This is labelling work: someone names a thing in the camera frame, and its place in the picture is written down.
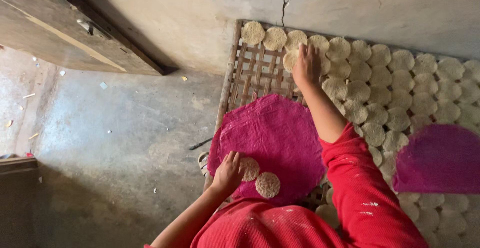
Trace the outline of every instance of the red sweater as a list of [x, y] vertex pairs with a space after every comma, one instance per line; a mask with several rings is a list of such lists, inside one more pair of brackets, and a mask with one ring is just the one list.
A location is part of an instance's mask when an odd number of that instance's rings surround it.
[[306, 208], [242, 198], [214, 214], [191, 247], [428, 247], [351, 123], [336, 142], [320, 143], [342, 238]]

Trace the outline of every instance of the wooden door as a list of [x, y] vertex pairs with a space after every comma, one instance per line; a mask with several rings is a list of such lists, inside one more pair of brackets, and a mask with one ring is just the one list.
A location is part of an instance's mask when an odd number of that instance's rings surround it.
[[163, 74], [82, 0], [69, 1], [0, 0], [0, 44], [67, 68]]

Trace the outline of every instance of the sandal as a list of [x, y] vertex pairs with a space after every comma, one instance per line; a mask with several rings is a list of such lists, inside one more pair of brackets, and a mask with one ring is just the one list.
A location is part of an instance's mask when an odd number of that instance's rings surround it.
[[208, 169], [207, 169], [207, 158], [208, 158], [208, 152], [202, 152], [198, 156], [198, 166], [201, 169], [201, 174], [205, 177], [205, 174], [207, 174]]

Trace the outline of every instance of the pink plastic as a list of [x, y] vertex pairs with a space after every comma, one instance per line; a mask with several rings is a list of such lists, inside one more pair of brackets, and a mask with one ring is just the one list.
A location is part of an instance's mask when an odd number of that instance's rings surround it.
[[429, 125], [397, 155], [399, 192], [480, 193], [480, 138], [457, 125]]
[[[231, 150], [244, 152], [257, 160], [260, 173], [278, 176], [280, 192], [269, 201], [285, 206], [308, 195], [325, 173], [317, 137], [308, 108], [280, 95], [267, 95], [225, 114], [210, 147], [208, 171], [215, 175]], [[262, 198], [255, 181], [242, 182], [233, 197]]]

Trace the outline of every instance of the red sleeve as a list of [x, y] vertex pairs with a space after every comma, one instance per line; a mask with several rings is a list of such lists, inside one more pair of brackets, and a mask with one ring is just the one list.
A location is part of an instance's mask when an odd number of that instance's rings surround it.
[[344, 239], [357, 247], [428, 247], [348, 123], [334, 143], [320, 140]]

